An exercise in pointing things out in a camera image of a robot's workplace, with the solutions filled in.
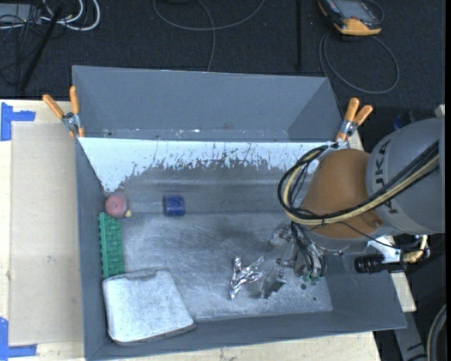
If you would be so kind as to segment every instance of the black cable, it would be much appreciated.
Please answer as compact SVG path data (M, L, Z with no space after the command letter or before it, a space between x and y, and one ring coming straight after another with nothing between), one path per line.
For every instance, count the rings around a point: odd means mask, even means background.
M380 90L371 90L371 89L364 89L361 88L359 86L356 86L352 83L350 83L349 81L347 81L344 77L342 77L339 72L337 72L334 67L331 64L331 61L329 60L329 56L327 54L326 51L326 44L327 41L329 39L329 37L331 36L331 33L333 32L333 30L331 30L330 32L326 32L320 42L319 42L319 62L321 64L321 69L322 72L327 76L326 73L326 66L332 71L332 73L339 78L343 83L345 83L347 86L353 88L353 89L357 89L358 91L362 92L362 93L369 93L369 94L374 94L374 95L379 95L379 94L385 94L385 93L389 93L391 91L393 91L394 88L396 88L396 86L399 83L399 77L400 77L400 73L399 73L399 65L398 65L398 61L396 60L394 54L392 53L392 51L376 36L369 36L370 38L372 38L373 40L377 41L386 51L387 53L391 56L392 61L395 64L395 71L396 71L396 78L394 83L387 89L380 89Z
M212 15L210 14L210 11L207 9L207 7L205 6L205 4L203 2L198 0L198 3L201 5L201 7L204 8L205 13L209 16L210 26L212 28L214 28L213 18L212 18ZM210 51L209 64L207 64L207 69L206 69L207 72L210 71L210 67L212 66L212 60L213 60L213 55L215 53L215 50L216 50L216 30L213 29L212 30L212 50Z
M235 27L235 26L239 26L240 24L245 23L246 21L248 21L249 19L254 17L257 14L257 12L259 12L259 10L262 8L264 3L265 3L265 0L262 0L261 3L259 4L259 6L254 10L254 12L252 12L246 18L244 18L242 20L239 20L239 21L237 21L235 23L227 24L227 25L224 25L224 26L217 26L217 27L211 26L211 27L202 27L201 28L201 27L182 26L180 24L176 24L174 22L171 22L170 20L166 19L165 17L163 17L160 14L160 12L159 12L159 10L157 9L157 6L156 6L156 0L152 0L153 10L156 12L158 17L160 17L162 20L164 20L167 24L170 24L171 26L174 26L174 27L177 27L177 28L180 28L180 29L188 29L189 31L217 31L217 30L220 30L220 29L227 29L227 28L232 28L232 27Z
M365 236L367 239L369 239L369 240L371 240L371 241L374 241L374 242L377 242L378 244L381 244L381 245L386 246L386 247L390 247L390 248L392 248L392 249L398 249L398 250L401 249L399 246L391 245L391 244L385 244L384 242L378 241L376 238L371 237L371 236L369 236L368 234L363 233L362 231L359 231L356 227L351 226L350 224L348 224L348 223L346 223L346 222L339 221L339 222L336 222L336 223L340 223L341 225L345 225L345 226L349 227L351 230L354 230L354 231L357 232L358 234L363 235L363 236Z
M298 243L298 246L301 249L303 249L303 251L308 255L310 262L314 264L312 255L310 254L309 250L307 249L307 246L305 246L302 243L301 239L298 236L298 229L301 230L301 233L302 233L303 236L307 236L305 231L304 231L304 227L302 225L300 225L299 223L296 223L296 222L292 221L291 222L292 235L294 236L296 242ZM319 277L322 277L325 274L325 267L326 267L325 257L323 255L321 255L321 256L316 256L316 258L319 260L319 263L321 264L321 270L320 270L320 273L319 273Z
M437 340L441 330L446 323L446 304L437 313L428 334L427 354L428 360L436 361L437 359Z
M40 60L42 53L44 52L44 49L47 46L50 36L52 35L53 29L55 28L57 20L59 19L59 16L62 14L63 8L65 7L66 3L67 0L61 0L59 6L54 11L52 20L50 21L49 27L47 28L47 32L45 33L45 36L42 42L40 43L40 47L38 48L38 51L34 55L32 61L30 62L29 67L27 68L23 80L19 86L19 91L21 93L25 92L25 88L27 87L27 84L29 83L32 74L35 71L35 68L37 67L38 61Z
M308 154L314 152L316 149L313 149L311 151L309 151L308 153L306 153L302 158L299 159L299 161L293 165L293 167L291 167L288 171L286 171L286 173L284 174L284 176L281 178L279 185L277 187L277 195L279 197L279 201L280 204L283 206L283 208L285 210L287 210L290 214L295 215L298 218L301 219L326 219L326 218L333 218L333 217L339 217L341 215L347 214L351 211L357 210L358 208L362 208L366 205L368 205L370 202L376 200L378 197L384 195L388 190L390 190L391 188L393 188L398 182L400 182L402 180L403 177L409 177L412 173L418 171L424 164L426 164L432 157L436 156L438 154L439 151L439 141L434 142L431 146L427 147L423 153L421 153L420 155L418 155L412 162L410 162L405 168L403 168L402 170L399 171L399 173L396 174L396 176L393 177L393 179L391 179L387 184L385 184L383 187L381 187L381 189L379 189L378 191L375 192L375 194L373 194L372 196L370 196L368 199L366 199L365 201L363 201L362 203L360 203L359 205L356 205L352 208L346 208L343 209L341 211L335 211L332 213L328 213L328 214L324 214L321 216L317 216L315 213L313 213L312 211L309 210L305 210L305 209L297 209L294 208L292 205L286 205L285 202L283 201L283 197L282 197L282 186L284 181L291 175L291 173L297 168L299 167L301 164L309 164L313 159L318 158L318 156L314 156L312 159L305 159L305 156L308 156ZM407 187L405 187L404 189L402 189L401 191L399 191L397 194L394 195L394 197L400 195L401 193L403 193L405 190L407 190L408 188L410 188L411 186L413 186L415 183L417 183L418 181L422 180L425 176L431 174L434 170L431 170L427 173L425 173L424 175L422 175L421 177L418 177L414 182L412 182L410 185L408 185ZM383 205L385 202L387 202L389 199L384 200L383 202L381 202L380 204L378 204L375 208L380 207L381 205Z

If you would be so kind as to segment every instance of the gray plastic panel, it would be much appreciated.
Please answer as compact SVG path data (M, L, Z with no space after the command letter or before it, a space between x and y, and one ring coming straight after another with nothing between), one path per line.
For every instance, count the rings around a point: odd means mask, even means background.
M330 141L341 124L324 77L74 66L72 78L87 136Z

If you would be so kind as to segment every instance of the bin floor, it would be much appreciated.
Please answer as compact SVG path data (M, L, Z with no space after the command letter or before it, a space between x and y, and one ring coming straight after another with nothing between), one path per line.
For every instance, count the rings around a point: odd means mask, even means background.
M167 268L197 321L264 317L332 310L327 275L316 284L284 268L286 284L269 299L257 298L263 278L248 284L232 301L229 282L232 260L239 256L244 265L264 256L266 275L277 267L284 246L271 246L268 240L276 226L286 222L276 212L186 214L134 213L122 219L126 272L145 268Z

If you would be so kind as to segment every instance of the wire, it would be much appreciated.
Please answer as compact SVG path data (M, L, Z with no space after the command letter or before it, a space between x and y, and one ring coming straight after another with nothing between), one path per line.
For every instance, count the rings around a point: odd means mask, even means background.
M358 234L365 236L365 237L366 237L367 239L369 239L370 241L377 242L378 244L381 244L381 245L386 246L386 247L390 247L390 248L392 248L392 249L401 249L399 246L396 246L395 244L385 244L384 242L381 242L381 241L379 241L378 239L376 239L376 238L374 238L374 237L371 237L370 235L365 234L365 233L362 232L362 231L359 231L356 227L351 226L350 224L348 224L348 223L346 223L346 222L339 221L339 222L337 222L337 223L340 223L341 225L345 225L345 226L349 227L351 230L354 230L354 231L357 232Z
M152 5L153 5L153 10L156 12L157 16L160 17L162 20L164 20L166 23L170 24L171 26L180 28L180 29L188 29L189 31L218 31L220 29L227 29L227 28L232 28L235 26L239 26L242 23L245 23L246 21L248 21L249 19L251 19L252 17L254 17L257 12L259 12L259 10L262 8L262 6L264 5L265 0L262 0L261 3L259 4L259 6L254 10L254 12L252 12L249 16L247 16L246 18L239 20L235 23L231 23L231 24L227 24L224 26L211 26L211 27L188 27L188 26L182 26L180 24L176 24L174 22L171 22L170 20L166 19L165 17L163 17L159 10L157 9L157 5L156 5L156 0L152 0Z
M436 361L437 359L437 340L439 334L446 323L446 304L437 313L428 334L428 343L426 351L428 354L428 361Z
M426 175L431 174L437 168L439 163L438 148L439 142L436 141L422 154L415 158L409 165L400 170L400 172L397 173L396 176L394 176L393 179L390 180L390 182L384 185L380 190L376 191L375 194L370 196L369 199L367 199L360 205L357 205L353 208L347 208L342 211L336 211L334 213L318 216L311 211L294 208L293 205L289 203L289 191L292 181L301 170L301 166L309 165L312 160L319 158L319 156L324 153L325 148L319 147L319 149L313 149L304 154L302 158L300 158L299 161L297 161L296 164L293 165L293 167L291 167L284 174L279 182L277 195L279 197L280 204L285 209L289 219L297 223L315 225L335 223L340 220L349 219L381 206L392 197L399 195L408 187L423 179ZM286 179L286 185L284 187L284 190L282 190L283 184Z
M239 26L242 23L245 23L250 18L252 18L254 15L256 15L257 12L259 12L259 10L262 8L262 6L265 3L265 0L262 0L261 3L259 4L259 6L248 17L246 17L246 18L244 18L242 20L239 20L236 23L228 24L228 25L225 25L225 26L215 26L214 22L213 22L212 15L210 14L210 11L207 9L205 4L202 1L200 1L200 0L198 0L198 3L202 6L202 8L205 10L205 13L209 16L210 27L204 27L204 28L188 27L188 26L182 26L180 24L173 23L173 22L171 22L170 20L166 19L164 16L162 16L160 14L159 10L157 9L156 0L152 0L153 10L156 12L157 16L160 17L162 20L164 20L167 24L170 24L171 26L174 26L174 27L179 28L179 29L186 29L186 30L189 30L189 31L212 31L212 34L213 34L213 37L212 37L212 51L210 52L209 63L207 65L207 69L206 69L206 71L210 71L210 67L212 66L212 60L213 60L213 56L214 56L215 49L216 49L216 31L220 30L220 29L232 28L232 27L235 27L235 26Z
M80 9L79 12L72 18L70 17L64 17L62 19L57 20L57 24L64 26L67 29L71 29L73 31L79 31L79 32L85 32L85 31L90 31L92 29L94 29L95 27L97 27L100 23L100 19L101 19L101 11L100 11L100 5L98 4L97 0L91 0L93 3L93 6L95 8L95 21L93 22L93 24L91 24L90 26L71 26L70 23L73 23L77 20L79 20L82 15L83 12L85 11L84 5L83 5L83 0L78 0L79 5L80 5ZM47 10L47 12L50 15L53 15L53 11L52 9L49 7L47 0L42 0L45 9ZM42 20L47 20L47 21L51 21L52 18L51 17L41 17Z
M326 32L322 36L321 41L319 43L319 62L321 64L322 71L324 72L324 74L326 76L327 76L327 73L326 73L326 68L325 67L327 66L332 71L332 73L338 79L340 79L343 83L345 83L347 86L349 86L349 87L351 87L353 89L357 89L358 91L360 91L362 93L370 93L370 94L377 94L377 95L379 95L379 94L389 93L389 92L393 91L394 88L396 88L396 86L399 83L399 77L400 77L398 61L396 60L396 58L395 58L394 54L392 53L392 51L379 38L377 38L376 36L370 36L370 38L372 38L373 40L377 41L387 51L387 53L391 56L391 59L392 59L392 61L395 64L396 78L395 78L394 83L387 89L380 89L380 90L375 91L375 90L364 89L364 88L361 88L359 86L356 86L356 85L350 83L349 81L347 81L344 77L342 77L334 69L334 67L332 66L331 61L329 60L329 56L328 56L327 51L326 51L326 44L327 44L327 41L328 41L329 37L331 36L332 32L333 31Z
M201 7L204 8L205 13L209 16L210 26L212 28L214 28L213 18L212 18L212 15L210 14L210 11L207 9L207 7L204 5L203 2L201 2L199 0L198 3L201 5ZM207 70L206 70L207 72L210 71L210 67L212 66L212 60L213 60L213 55L215 53L215 50L216 50L216 30L213 29L213 31L212 31L212 50L210 51L209 64L207 65Z

